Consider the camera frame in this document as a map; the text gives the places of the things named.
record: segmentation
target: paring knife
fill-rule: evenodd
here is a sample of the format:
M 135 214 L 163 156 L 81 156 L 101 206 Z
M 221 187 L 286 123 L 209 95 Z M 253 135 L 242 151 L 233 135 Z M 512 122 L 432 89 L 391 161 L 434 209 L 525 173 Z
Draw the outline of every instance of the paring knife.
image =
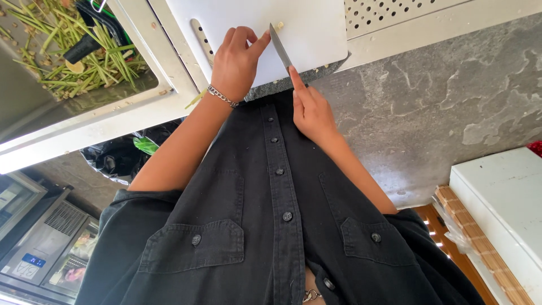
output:
M 288 72 L 288 75 L 290 75 L 288 67 L 292 65 L 292 62 L 290 61 L 288 54 L 286 54 L 286 50 L 284 50 L 284 47 L 280 42 L 279 36 L 271 23 L 269 24 L 269 33 L 271 34 L 271 40 L 273 42 L 273 45 L 275 46 L 275 50 L 279 54 L 280 60 L 282 60 L 284 68 L 286 68 L 286 72 Z

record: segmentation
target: black button-up shirt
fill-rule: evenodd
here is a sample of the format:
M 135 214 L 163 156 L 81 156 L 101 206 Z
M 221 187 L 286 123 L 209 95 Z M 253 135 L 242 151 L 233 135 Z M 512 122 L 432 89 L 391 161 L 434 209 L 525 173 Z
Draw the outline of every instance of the black button-up shirt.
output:
M 483 304 L 418 215 L 382 215 L 297 130 L 292 93 L 236 108 L 181 193 L 120 190 L 76 301 Z

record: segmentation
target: white cutting board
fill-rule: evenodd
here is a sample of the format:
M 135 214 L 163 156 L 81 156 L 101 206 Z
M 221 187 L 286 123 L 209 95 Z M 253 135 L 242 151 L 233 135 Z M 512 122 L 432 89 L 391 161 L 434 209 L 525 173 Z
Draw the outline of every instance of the white cutting board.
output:
M 260 37 L 269 23 L 284 23 L 279 38 L 298 72 L 346 58 L 343 0 L 167 0 L 207 81 L 211 66 L 190 21 L 201 24 L 213 52 L 229 28 L 250 27 Z M 253 87 L 288 74 L 271 42 L 258 61 Z

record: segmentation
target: green leaf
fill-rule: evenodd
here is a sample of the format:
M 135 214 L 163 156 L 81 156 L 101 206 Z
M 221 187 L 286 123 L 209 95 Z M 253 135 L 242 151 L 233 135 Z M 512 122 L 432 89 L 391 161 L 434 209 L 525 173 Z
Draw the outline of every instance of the green leaf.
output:
M 149 140 L 149 138 L 134 138 L 134 145 L 138 149 L 142 150 L 144 153 L 147 153 L 149 155 L 153 155 L 156 150 L 158 149 L 158 145 L 156 145 L 153 141 Z

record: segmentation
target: shirt sleeve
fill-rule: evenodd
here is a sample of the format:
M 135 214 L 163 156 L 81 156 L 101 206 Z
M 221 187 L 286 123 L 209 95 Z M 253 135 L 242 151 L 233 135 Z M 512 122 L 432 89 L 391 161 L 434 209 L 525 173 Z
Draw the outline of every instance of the shirt sleeve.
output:
M 416 211 L 406 208 L 384 217 L 414 252 L 420 268 L 444 304 L 484 304 L 461 269 L 435 244 Z
M 100 217 L 98 242 L 76 305 L 122 301 L 147 240 L 165 225 L 181 193 L 117 191 Z

